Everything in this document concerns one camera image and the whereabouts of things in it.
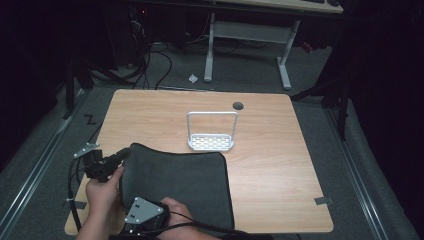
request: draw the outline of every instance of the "human arm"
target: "human arm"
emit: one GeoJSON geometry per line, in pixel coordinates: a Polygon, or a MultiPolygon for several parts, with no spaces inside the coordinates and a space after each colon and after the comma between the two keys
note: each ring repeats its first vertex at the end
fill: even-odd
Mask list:
{"type": "MultiPolygon", "coordinates": [[[[179,203],[172,198],[164,198],[161,202],[168,205],[169,211],[171,212],[171,217],[168,224],[169,226],[192,222],[188,219],[192,219],[192,216],[184,204],[179,203]],[[174,214],[172,212],[179,213],[188,218],[174,214]]],[[[192,226],[178,227],[164,231],[158,236],[158,238],[161,240],[218,240],[218,238],[202,233],[197,228],[192,226]]]]}
{"type": "Polygon", "coordinates": [[[77,240],[109,239],[112,208],[118,196],[118,182],[124,172],[119,167],[106,183],[91,179],[86,186],[89,204],[88,217],[78,233],[77,240]]]}

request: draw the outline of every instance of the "circular hole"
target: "circular hole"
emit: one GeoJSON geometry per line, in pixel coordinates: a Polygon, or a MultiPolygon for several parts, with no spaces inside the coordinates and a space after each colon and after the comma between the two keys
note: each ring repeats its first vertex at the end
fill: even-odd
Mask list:
{"type": "Polygon", "coordinates": [[[233,108],[235,110],[242,110],[244,108],[244,105],[241,102],[235,102],[235,103],[233,103],[233,108]]]}

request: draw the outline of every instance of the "desk leg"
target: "desk leg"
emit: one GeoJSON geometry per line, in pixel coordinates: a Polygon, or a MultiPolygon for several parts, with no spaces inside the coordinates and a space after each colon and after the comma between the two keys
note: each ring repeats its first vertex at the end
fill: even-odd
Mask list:
{"type": "Polygon", "coordinates": [[[278,69],[280,70],[281,81],[283,82],[283,88],[286,89],[286,90],[291,89],[290,79],[289,79],[289,76],[287,74],[287,69],[286,69],[286,61],[287,61],[287,57],[289,56],[290,49],[293,45],[294,38],[296,37],[296,33],[297,33],[297,29],[299,28],[299,24],[300,24],[299,20],[294,22],[292,30],[289,34],[289,37],[288,37],[288,40],[287,40],[287,43],[286,43],[286,47],[284,49],[284,54],[283,54],[282,57],[277,58],[278,69]]]}
{"type": "Polygon", "coordinates": [[[212,69],[213,69],[213,40],[215,34],[215,13],[211,13],[211,23],[209,27],[209,48],[208,55],[206,56],[205,66],[205,82],[212,81],[212,69]]]}

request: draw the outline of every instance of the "black cable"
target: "black cable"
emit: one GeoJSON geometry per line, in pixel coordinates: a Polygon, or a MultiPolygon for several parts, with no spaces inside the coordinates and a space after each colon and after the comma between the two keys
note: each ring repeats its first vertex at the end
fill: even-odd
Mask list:
{"type": "Polygon", "coordinates": [[[155,86],[155,90],[158,90],[158,86],[159,86],[159,84],[162,82],[162,80],[166,77],[166,76],[168,76],[168,74],[169,74],[169,72],[171,72],[171,69],[172,69],[172,60],[171,60],[171,58],[170,57],[168,57],[166,54],[164,54],[164,53],[161,53],[161,52],[152,52],[152,53],[156,53],[156,54],[160,54],[160,55],[162,55],[162,56],[164,56],[164,57],[166,57],[168,60],[169,60],[169,69],[168,69],[168,71],[165,73],[165,75],[163,75],[163,77],[156,83],[156,86],[155,86]]]}
{"type": "Polygon", "coordinates": [[[140,79],[141,79],[141,77],[144,75],[144,74],[146,74],[146,71],[147,71],[147,67],[148,67],[148,63],[146,63],[146,61],[145,60],[143,60],[143,65],[144,65],[144,70],[140,73],[140,75],[138,76],[138,78],[135,80],[135,82],[134,82],[134,84],[133,84],[133,86],[132,86],[132,89],[134,89],[136,86],[137,86],[137,84],[138,84],[138,82],[140,81],[140,79]]]}
{"type": "Polygon", "coordinates": [[[252,45],[252,44],[244,43],[243,41],[239,41],[239,44],[240,44],[241,46],[243,46],[243,47],[255,48],[255,49],[262,49],[262,48],[272,47],[272,46],[274,46],[276,43],[273,43],[273,42],[267,42],[267,43],[264,43],[264,44],[262,44],[262,45],[260,45],[260,46],[255,46],[255,45],[252,45]]]}
{"type": "Polygon", "coordinates": [[[206,40],[208,38],[202,39],[201,41],[195,42],[195,43],[186,43],[186,47],[191,48],[191,49],[195,49],[195,50],[202,50],[208,47],[208,43],[207,42],[203,42],[204,40],[206,40]],[[193,47],[191,45],[202,45],[202,47],[193,47]]]}
{"type": "Polygon", "coordinates": [[[101,69],[100,67],[96,66],[94,63],[88,62],[87,64],[90,66],[90,68],[97,70],[98,72],[100,72],[101,74],[106,76],[106,78],[95,75],[93,72],[91,72],[91,75],[94,78],[101,80],[101,81],[111,81],[112,80],[112,81],[115,81],[115,82],[120,83],[120,84],[133,85],[134,86],[134,83],[129,82],[127,80],[137,76],[138,74],[143,74],[143,72],[146,71],[147,67],[146,67],[145,60],[144,60],[144,53],[146,52],[146,48],[150,48],[151,37],[152,37],[152,33],[151,32],[147,33],[145,38],[144,38],[144,42],[145,42],[144,46],[139,48],[139,51],[137,53],[137,58],[140,58],[140,60],[137,59],[137,61],[139,61],[140,64],[139,64],[139,67],[137,68],[136,71],[134,71],[134,72],[132,72],[132,73],[126,75],[126,76],[119,77],[119,76],[115,75],[114,73],[112,73],[108,70],[101,69]]]}
{"type": "Polygon", "coordinates": [[[253,239],[256,238],[256,236],[251,235],[251,234],[246,233],[246,232],[243,232],[243,231],[234,230],[234,229],[226,229],[226,228],[221,228],[221,227],[216,227],[216,226],[204,224],[204,223],[195,221],[194,219],[187,217],[187,216],[185,216],[181,213],[172,212],[172,211],[170,211],[169,213],[182,216],[182,217],[190,220],[191,222],[175,224],[175,225],[172,225],[172,226],[168,226],[168,227],[164,227],[164,228],[156,229],[156,230],[151,230],[151,231],[140,231],[140,232],[133,231],[132,233],[130,233],[130,235],[133,235],[133,236],[152,236],[152,235],[158,235],[158,234],[160,234],[164,231],[168,231],[168,230],[171,230],[171,229],[191,226],[191,227],[197,227],[197,228],[201,228],[201,229],[209,230],[209,231],[213,231],[213,232],[220,232],[220,233],[226,233],[226,234],[230,234],[230,235],[244,236],[244,239],[246,239],[246,240],[247,239],[253,240],[253,239]]]}
{"type": "Polygon", "coordinates": [[[66,199],[66,201],[69,202],[69,207],[71,208],[71,212],[72,212],[72,216],[74,218],[75,221],[75,225],[77,227],[77,230],[79,231],[81,229],[81,221],[78,217],[78,211],[77,211],[77,207],[75,205],[75,199],[74,199],[74,192],[72,191],[72,170],[74,168],[74,164],[75,162],[78,160],[79,158],[74,158],[72,159],[71,164],[69,165],[69,169],[68,169],[68,199],[66,199]]]}
{"type": "Polygon", "coordinates": [[[80,163],[81,163],[81,158],[78,158],[77,166],[75,167],[75,173],[72,175],[72,176],[76,175],[78,186],[81,185],[81,179],[79,177],[79,171],[78,171],[80,163]]]}
{"type": "MultiPolygon", "coordinates": [[[[229,51],[221,51],[221,50],[218,50],[216,47],[214,47],[213,49],[216,52],[219,52],[219,53],[232,53],[232,52],[236,51],[239,48],[239,41],[238,40],[234,40],[233,42],[235,42],[235,46],[233,47],[233,49],[231,49],[229,51]]],[[[223,44],[223,43],[225,43],[225,41],[223,39],[220,39],[219,41],[217,41],[217,43],[223,44]]]]}
{"type": "Polygon", "coordinates": [[[166,43],[166,42],[162,42],[162,43],[153,43],[153,44],[151,44],[151,47],[153,47],[154,45],[160,45],[160,44],[165,44],[165,48],[164,48],[164,49],[161,49],[161,50],[155,50],[155,52],[165,52],[166,50],[168,50],[168,48],[169,48],[169,44],[168,44],[168,43],[166,43]]]}
{"type": "MultiPolygon", "coordinates": [[[[151,49],[149,49],[148,55],[147,55],[147,67],[150,66],[150,59],[151,59],[151,49]]],[[[147,84],[147,90],[150,89],[150,85],[149,85],[149,81],[147,80],[147,68],[146,71],[144,72],[144,81],[143,81],[143,89],[145,89],[147,84]]]]}
{"type": "MultiPolygon", "coordinates": [[[[93,134],[91,134],[91,136],[90,136],[90,138],[88,139],[87,142],[91,142],[93,140],[94,136],[100,130],[102,125],[103,125],[103,122],[100,123],[99,126],[96,128],[96,130],[93,132],[93,134]]],[[[81,162],[81,157],[74,158],[74,159],[72,159],[72,162],[69,165],[69,169],[68,169],[68,199],[66,199],[66,201],[69,202],[69,207],[71,208],[72,217],[74,218],[75,225],[76,225],[78,231],[81,229],[81,221],[79,219],[77,207],[75,205],[74,192],[72,190],[72,179],[74,178],[74,176],[77,176],[78,184],[81,184],[81,181],[79,179],[79,172],[81,170],[84,170],[84,168],[79,169],[80,162],[81,162]],[[76,166],[75,172],[72,173],[72,171],[74,169],[75,162],[77,162],[77,166],[76,166]]]]}

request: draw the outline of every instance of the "desk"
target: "desk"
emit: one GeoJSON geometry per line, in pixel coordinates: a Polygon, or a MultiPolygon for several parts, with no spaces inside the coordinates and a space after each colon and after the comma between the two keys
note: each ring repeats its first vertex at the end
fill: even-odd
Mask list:
{"type": "MultiPolygon", "coordinates": [[[[160,151],[187,153],[190,111],[235,111],[234,147],[224,152],[235,228],[250,233],[330,232],[333,223],[290,98],[283,94],[118,90],[98,143],[105,156],[138,142],[160,151]]],[[[76,201],[87,202],[85,184],[76,201]]],[[[124,223],[116,208],[112,234],[124,223]]],[[[88,208],[79,210],[84,222],[88,208]]],[[[70,215],[67,234],[77,233],[70,215]]]]}
{"type": "MultiPolygon", "coordinates": [[[[337,13],[343,12],[339,7],[333,7],[327,2],[312,3],[301,0],[214,0],[216,2],[225,2],[233,4],[256,5],[271,8],[293,9],[299,11],[314,11],[321,13],[337,13]]],[[[235,38],[242,40],[264,41],[273,43],[283,43],[285,48],[281,57],[277,58],[277,65],[280,71],[281,81],[286,90],[291,89],[290,79],[287,74],[286,60],[290,49],[293,45],[294,38],[299,27],[300,21],[294,21],[291,28],[273,27],[256,24],[233,23],[228,21],[215,21],[215,13],[211,13],[211,22],[209,27],[209,47],[206,56],[205,75],[206,82],[212,81],[213,72],[213,43],[215,37],[235,38]]]]}

